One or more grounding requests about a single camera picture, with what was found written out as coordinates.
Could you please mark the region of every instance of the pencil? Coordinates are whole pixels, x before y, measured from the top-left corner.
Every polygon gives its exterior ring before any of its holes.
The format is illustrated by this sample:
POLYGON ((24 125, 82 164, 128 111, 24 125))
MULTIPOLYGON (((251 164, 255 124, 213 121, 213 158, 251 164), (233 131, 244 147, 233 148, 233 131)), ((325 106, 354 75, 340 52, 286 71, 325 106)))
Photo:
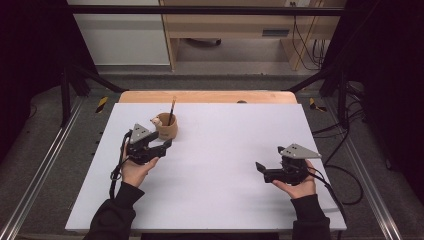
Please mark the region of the pencil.
POLYGON ((176 100, 177 97, 174 96, 174 99, 172 100, 171 113, 169 114, 168 126, 171 126, 172 114, 174 113, 174 105, 176 100))

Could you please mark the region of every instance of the aluminum rail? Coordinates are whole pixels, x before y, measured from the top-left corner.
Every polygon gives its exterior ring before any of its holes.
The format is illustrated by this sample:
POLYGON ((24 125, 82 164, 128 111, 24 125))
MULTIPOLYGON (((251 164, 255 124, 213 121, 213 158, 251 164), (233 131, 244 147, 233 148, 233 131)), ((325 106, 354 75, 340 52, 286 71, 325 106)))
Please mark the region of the aluminum rail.
POLYGON ((55 12, 74 14, 191 14, 191 15, 274 15, 274 16, 346 16, 364 13, 358 9, 309 7, 242 6, 120 6, 68 5, 48 6, 55 12))
POLYGON ((84 98, 77 97, 77 100, 75 101, 73 106, 71 118, 69 119, 66 126, 61 127, 59 129, 59 132, 57 133, 55 140, 50 146, 50 149, 48 150, 46 156, 44 157, 43 162, 38 168, 37 173, 35 174, 34 178, 29 184, 21 201, 19 202, 18 206, 16 207, 12 216, 9 218, 6 225, 1 230, 0 240, 15 239, 35 199, 37 198, 38 193, 40 192, 50 172, 51 167, 53 166, 57 156, 59 155, 59 152, 62 149, 62 146, 65 143, 66 138, 68 137, 68 134, 72 126, 74 125, 80 113, 83 102, 84 102, 84 98))
MULTIPOLYGON (((337 114, 333 111, 333 109, 337 109, 333 101, 328 101, 325 99, 327 106, 330 106, 328 109, 334 119, 337 122, 337 114)), ((368 173, 364 161, 361 159, 355 145, 353 144, 352 139, 347 136, 346 139, 346 151, 347 154, 350 155, 350 160, 355 173, 359 181, 361 182, 364 188, 364 194, 368 199, 371 209, 374 212, 374 215, 380 225, 381 231, 383 232, 385 238, 387 240, 401 240, 402 236, 399 232, 399 229, 396 226, 395 221, 393 220, 389 209, 384 203, 383 198, 378 191, 377 186, 372 180, 370 174, 368 173)))

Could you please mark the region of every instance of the person's right hand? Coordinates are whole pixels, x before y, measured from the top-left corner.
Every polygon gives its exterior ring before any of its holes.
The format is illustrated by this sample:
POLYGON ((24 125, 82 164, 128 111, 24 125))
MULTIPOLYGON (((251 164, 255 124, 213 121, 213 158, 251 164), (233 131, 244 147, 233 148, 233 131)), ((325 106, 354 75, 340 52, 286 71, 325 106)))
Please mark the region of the person's right hand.
MULTIPOLYGON (((306 164, 308 165, 309 168, 314 167, 312 166, 309 160, 306 160, 306 164)), ((315 174, 315 170, 313 169, 309 169, 309 172, 315 174)), ((272 183, 275 186, 277 186, 279 189, 288 193, 292 199, 316 194, 316 186, 315 186, 314 177, 312 177, 311 175, 309 175, 303 182, 299 183, 296 186, 291 186, 289 184, 283 183, 278 180, 274 180, 272 181, 272 183)))
MULTIPOLYGON (((127 157, 127 144, 125 144, 123 159, 127 157)), ((154 168, 159 161, 158 157, 153 158, 144 165, 139 165, 131 160, 125 161, 122 166, 122 181, 134 187, 139 187, 146 178, 149 170, 154 168)))

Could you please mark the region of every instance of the wooden cup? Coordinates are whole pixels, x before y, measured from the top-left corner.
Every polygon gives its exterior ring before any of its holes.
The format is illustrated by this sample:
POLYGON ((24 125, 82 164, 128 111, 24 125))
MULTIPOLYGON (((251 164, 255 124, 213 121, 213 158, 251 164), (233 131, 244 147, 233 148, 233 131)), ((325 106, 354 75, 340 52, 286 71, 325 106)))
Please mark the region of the wooden cup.
POLYGON ((156 126, 156 131, 159 132, 159 139, 168 140, 174 139, 177 136, 178 124, 177 117, 172 114, 171 124, 168 124, 169 113, 161 113, 158 118, 162 122, 162 126, 156 126))

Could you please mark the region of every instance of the white table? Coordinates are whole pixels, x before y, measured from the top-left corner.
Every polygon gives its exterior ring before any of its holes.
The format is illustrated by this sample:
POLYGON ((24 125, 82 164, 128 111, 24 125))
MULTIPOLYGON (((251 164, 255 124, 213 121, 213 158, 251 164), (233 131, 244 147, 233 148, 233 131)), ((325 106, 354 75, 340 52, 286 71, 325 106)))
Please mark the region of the white table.
MULTIPOLYGON (((123 135, 135 123, 153 131, 149 119, 169 110, 170 103, 115 105, 67 230, 87 231, 94 213, 109 197, 109 176, 123 135)), ((134 230, 275 232, 292 228, 296 215, 289 196, 265 184, 255 162, 280 168, 277 146, 292 143, 317 151, 301 105, 177 102, 174 114, 177 138, 140 187, 146 195, 134 205, 134 230)), ((311 162, 327 179, 321 160, 311 162)), ((316 182, 330 228, 346 229, 327 189, 316 182)))

